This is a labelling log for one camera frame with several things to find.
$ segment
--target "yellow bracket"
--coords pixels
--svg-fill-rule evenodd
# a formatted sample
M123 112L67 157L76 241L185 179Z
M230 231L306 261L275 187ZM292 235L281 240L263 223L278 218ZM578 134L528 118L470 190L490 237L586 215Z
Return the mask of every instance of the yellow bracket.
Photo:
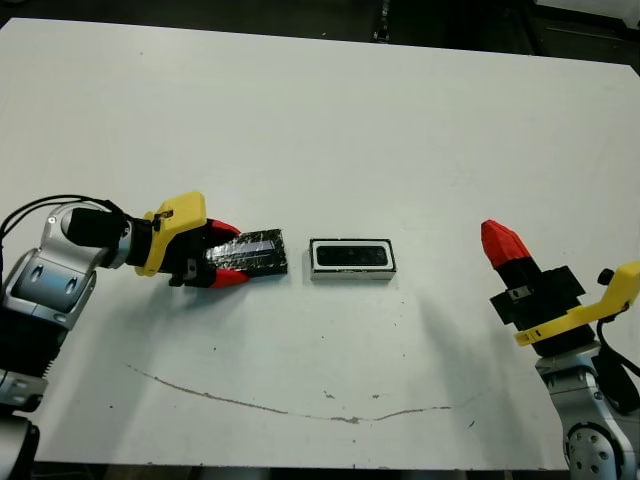
M157 221L159 225L151 233L151 248L143 267L136 267L141 276L153 277L162 265L167 245L179 233L201 227L207 222L204 196L190 192L170 198L160 205L156 213L147 212L145 220Z
M562 317L519 332L515 335L516 341L520 346L531 345L596 320L624 312L633 305L639 292L640 262L627 263L618 267L602 296L602 300L598 303L588 307L572 308Z

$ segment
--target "line on table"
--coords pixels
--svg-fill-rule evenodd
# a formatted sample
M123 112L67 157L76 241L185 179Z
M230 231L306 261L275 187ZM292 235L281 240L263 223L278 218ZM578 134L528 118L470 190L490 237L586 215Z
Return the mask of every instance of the line on table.
M134 372L142 375L143 377L149 378L155 382L158 382L166 387L172 388L174 390L178 390L179 392L183 392L183 393L188 393L190 395L197 395L199 397L203 397L203 398L208 398L209 400L215 400L217 402L224 402L224 403L231 403L233 405L238 405L240 407L247 407L247 408L255 408L257 410L263 410L265 412L270 412L270 413L277 413L279 415L291 415L293 417L300 417L300 418L309 418L312 420L325 420L325 421L330 421L330 422L343 422L343 423L349 423L351 425L359 425L360 422L381 422L383 420L387 420L389 418L393 418L393 417L397 417L400 415L408 415L408 414L413 414L413 413L423 413L423 412L428 412L431 410L451 410L453 408L462 408L467 406L469 403L471 403L472 401L474 401L475 399L477 399L478 397L484 395L486 392L482 392L479 393L477 395L474 395L473 397L469 398L468 400L466 400L465 402L461 403L460 405L456 406L456 407L451 407L449 405L445 405L445 406L435 406L435 407L427 407L427 408L412 408L409 410L401 410L399 412L393 412L390 413L388 415L384 415L382 417L377 417L377 418L366 418L366 417L351 417L351 418L347 418L347 417L319 417L317 415L307 415L307 414L302 414L302 413L295 413L295 412L287 412L285 410L279 410L277 408L271 408L271 407L265 407L263 405L257 405L255 403L247 403L247 402L242 402L240 400L234 400L232 398L225 398L225 397L218 397L217 395L211 395L208 392L198 392L196 390L191 390L190 388L186 388L186 387L181 387L180 385L176 385L175 383L171 383L171 382L167 382L166 380L163 380L160 377L157 377L155 375L151 375L150 373L147 372L143 372L142 370L137 369L136 367L134 367L133 365L129 365L129 364L125 364L127 366L127 368L133 370Z

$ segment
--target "black cable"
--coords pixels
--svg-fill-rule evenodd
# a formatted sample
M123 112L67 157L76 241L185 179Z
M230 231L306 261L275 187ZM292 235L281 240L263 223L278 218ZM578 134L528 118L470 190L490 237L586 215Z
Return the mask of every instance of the black cable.
M622 354L616 352L613 348L611 348L609 343L604 338L604 334L602 333L602 326L605 323L612 322L614 319L615 319L615 316L598 320L598 324L596 326L596 334L598 335L598 340L600 340L602 347L608 350L609 353L611 353L616 358L616 360L620 362L621 365L627 367L627 369L629 369L629 371L634 375L636 375L637 377L640 377L640 367L638 367L631 360L629 360L628 358L626 358L625 356L623 356Z
M2 222L2 225L0 226L0 238L4 237L3 233L6 230L9 222L13 218L15 218L17 215L20 215L22 212L27 210L28 208L38 205L39 203L49 202L51 200L63 200L63 199L80 200L80 201L92 200L90 197L85 197L84 195L51 195L49 197L43 197L43 198L39 198L38 200L34 200L33 202L29 202L26 205L23 205L22 207L18 208L17 210L9 214L9 216L4 219L4 221Z
M14 220L14 222L7 227L7 229L2 232L0 239L6 237L7 235L9 235L9 233L11 233L11 230L13 230L14 228L16 228L18 226L18 224L24 220L24 217L26 217L27 215L29 215L32 212L35 212L36 210L42 208L42 207L50 207L50 206L58 206L58 205L67 205L69 203L77 203L76 200L71 200L69 202L49 202L49 203L41 203L40 205L36 205L35 207L31 207L29 210L25 211L22 213L22 215L20 215L18 218L16 218Z

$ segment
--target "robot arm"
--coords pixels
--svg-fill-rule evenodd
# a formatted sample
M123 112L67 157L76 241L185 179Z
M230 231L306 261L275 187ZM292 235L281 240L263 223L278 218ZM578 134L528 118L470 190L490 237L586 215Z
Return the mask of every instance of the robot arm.
M507 290L491 299L520 345L532 345L563 429L571 477L640 480L640 397L625 367L640 369L615 352L602 328L630 308L640 290L640 262L605 270L602 300L583 307L584 290L568 267L542 272L520 238L489 220L482 243ZM598 339L588 323L598 322Z
M199 193L170 199L144 219L108 201L91 202L66 202L54 209L40 247L25 253L2 285L0 479L29 478L39 432L14 412L39 406L47 371L95 288L98 267L128 264L139 275L169 273L174 286L215 288L249 280L245 271L218 268L221 258L237 260L233 245L239 232L207 219ZM5 221L0 236L12 228ZM216 253L222 247L223 257Z

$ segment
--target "white table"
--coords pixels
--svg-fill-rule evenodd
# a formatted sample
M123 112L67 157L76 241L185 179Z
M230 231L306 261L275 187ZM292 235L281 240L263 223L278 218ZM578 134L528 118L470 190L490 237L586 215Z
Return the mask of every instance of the white table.
M625 66L11 21L2 217L55 193L142 215L199 190L209 216L282 228L290 262L228 291L100 271L35 415L38 458L564 468L536 355L489 304L504 287L480 223L597 300L600 270L639 253L639 126ZM43 220L8 239L7 269ZM333 236L391 238L396 277L313 284L309 238ZM638 316L609 329L635 360Z

